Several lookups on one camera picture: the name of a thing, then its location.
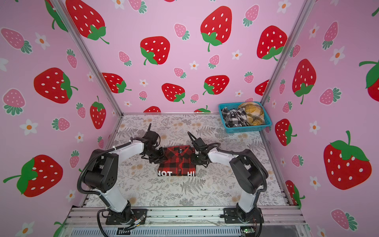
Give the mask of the red black plaid shirt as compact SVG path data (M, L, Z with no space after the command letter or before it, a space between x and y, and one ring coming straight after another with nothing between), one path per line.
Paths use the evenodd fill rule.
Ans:
M166 160L159 165L158 176L196 176L196 165L191 161L193 147L168 147L163 153Z

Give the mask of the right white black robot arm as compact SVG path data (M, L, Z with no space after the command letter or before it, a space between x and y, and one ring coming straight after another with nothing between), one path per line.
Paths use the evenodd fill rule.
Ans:
M228 166L242 189L241 197L235 208L235 214L230 218L238 219L242 223L248 223L260 219L263 223L262 211L257 203L261 193L267 191L268 172L249 149L242 152L227 151L220 148L220 143L206 144L201 138L196 138L188 133L195 154L191 161L195 165L207 167L210 163Z

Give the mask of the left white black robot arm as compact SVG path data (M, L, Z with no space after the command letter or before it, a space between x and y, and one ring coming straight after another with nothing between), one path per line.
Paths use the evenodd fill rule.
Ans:
M122 224L130 223L134 215L131 204L116 185L118 165L136 155L151 162L163 159L163 148L157 148L158 139L158 133L149 130L143 137L132 138L126 144L109 150L94 150L78 178L77 190L82 194L97 195L106 205L111 219Z

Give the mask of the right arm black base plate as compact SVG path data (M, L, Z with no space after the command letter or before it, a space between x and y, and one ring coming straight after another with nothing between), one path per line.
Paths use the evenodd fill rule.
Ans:
M220 215L224 218L227 224L263 224L264 218L262 210L258 207L253 208L250 212L245 213L241 208L224 208L223 214Z

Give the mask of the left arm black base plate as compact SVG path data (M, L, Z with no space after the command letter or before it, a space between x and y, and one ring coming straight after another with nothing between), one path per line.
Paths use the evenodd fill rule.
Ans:
M128 209L124 212L109 211L109 216L106 220L106 225L125 225L131 226L144 225L147 217L147 209Z

